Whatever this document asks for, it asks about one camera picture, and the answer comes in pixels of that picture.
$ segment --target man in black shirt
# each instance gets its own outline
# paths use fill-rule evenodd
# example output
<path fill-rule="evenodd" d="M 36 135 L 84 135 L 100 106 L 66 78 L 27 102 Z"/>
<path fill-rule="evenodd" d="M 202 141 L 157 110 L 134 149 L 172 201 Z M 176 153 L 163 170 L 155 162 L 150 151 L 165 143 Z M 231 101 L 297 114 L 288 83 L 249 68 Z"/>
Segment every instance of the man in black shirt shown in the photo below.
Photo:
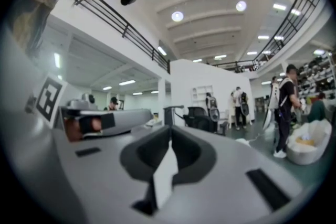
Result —
<path fill-rule="evenodd" d="M 274 152 L 274 157 L 285 158 L 287 155 L 284 152 L 286 141 L 290 132 L 290 111 L 292 106 L 301 108 L 301 103 L 295 95 L 294 83 L 297 79 L 297 69 L 294 65 L 289 65 L 286 69 L 286 77 L 281 82 L 280 98 L 279 98 L 279 143 Z"/>

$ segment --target black pants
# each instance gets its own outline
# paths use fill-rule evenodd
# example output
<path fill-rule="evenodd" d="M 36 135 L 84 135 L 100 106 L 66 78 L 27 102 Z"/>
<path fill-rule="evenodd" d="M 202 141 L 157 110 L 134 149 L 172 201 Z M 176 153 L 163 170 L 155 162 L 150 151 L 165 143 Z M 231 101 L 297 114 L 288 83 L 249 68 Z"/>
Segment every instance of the black pants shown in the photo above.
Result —
<path fill-rule="evenodd" d="M 240 115 L 242 115 L 242 119 L 243 119 L 243 126 L 246 126 L 246 116 L 242 114 L 241 112 L 241 107 L 236 107 L 236 123 L 237 123 L 237 126 L 239 126 L 239 118 L 240 118 Z"/>
<path fill-rule="evenodd" d="M 217 128 L 218 128 L 218 122 L 212 121 L 213 127 L 214 127 L 214 132 L 217 132 Z"/>
<path fill-rule="evenodd" d="M 286 141 L 289 136 L 290 131 L 290 119 L 284 119 L 283 117 L 279 117 L 279 143 L 277 145 L 276 151 L 280 150 L 285 151 Z"/>

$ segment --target hand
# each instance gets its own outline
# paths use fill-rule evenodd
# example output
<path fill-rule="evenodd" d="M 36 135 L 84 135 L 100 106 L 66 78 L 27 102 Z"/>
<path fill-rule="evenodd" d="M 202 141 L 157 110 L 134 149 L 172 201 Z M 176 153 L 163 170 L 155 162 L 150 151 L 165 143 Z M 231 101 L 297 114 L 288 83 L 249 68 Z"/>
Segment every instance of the hand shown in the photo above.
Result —
<path fill-rule="evenodd" d="M 83 134 L 80 132 L 79 122 L 75 119 L 68 119 L 64 122 L 65 132 L 70 142 L 77 142 L 83 138 Z M 92 128 L 99 132 L 101 131 L 100 119 L 92 119 Z"/>

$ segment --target white partition wall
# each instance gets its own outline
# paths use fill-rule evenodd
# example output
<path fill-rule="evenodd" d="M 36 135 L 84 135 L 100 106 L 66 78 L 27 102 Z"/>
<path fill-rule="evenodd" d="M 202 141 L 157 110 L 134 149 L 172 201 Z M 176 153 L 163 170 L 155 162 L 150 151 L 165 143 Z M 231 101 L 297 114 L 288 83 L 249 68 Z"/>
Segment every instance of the white partition wall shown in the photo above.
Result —
<path fill-rule="evenodd" d="M 247 77 L 184 59 L 171 62 L 171 95 L 174 105 L 194 106 L 193 89 L 210 86 L 217 99 L 221 117 L 229 109 L 231 92 L 239 86 L 249 97 L 250 119 L 255 119 L 251 85 Z M 175 124 L 184 125 L 184 121 L 176 116 Z"/>

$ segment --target column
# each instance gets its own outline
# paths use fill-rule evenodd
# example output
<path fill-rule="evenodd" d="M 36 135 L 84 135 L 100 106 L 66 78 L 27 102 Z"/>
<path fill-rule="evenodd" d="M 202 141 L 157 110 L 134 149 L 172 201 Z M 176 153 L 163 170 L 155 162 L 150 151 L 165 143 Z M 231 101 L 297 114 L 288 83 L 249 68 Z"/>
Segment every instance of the column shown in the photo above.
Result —
<path fill-rule="evenodd" d="M 112 97 L 111 92 L 108 92 L 107 95 L 106 95 L 106 107 L 109 106 L 111 97 Z"/>
<path fill-rule="evenodd" d="M 165 79 L 159 79 L 158 81 L 158 95 L 157 95 L 157 103 L 159 108 L 159 120 L 164 122 L 164 107 L 165 107 L 165 99 L 166 99 L 166 81 Z"/>
<path fill-rule="evenodd" d="M 281 63 L 281 66 L 282 66 L 283 71 L 286 73 L 286 69 L 287 69 L 287 67 L 288 67 L 288 63 L 287 63 L 286 61 L 283 61 L 283 62 Z"/>

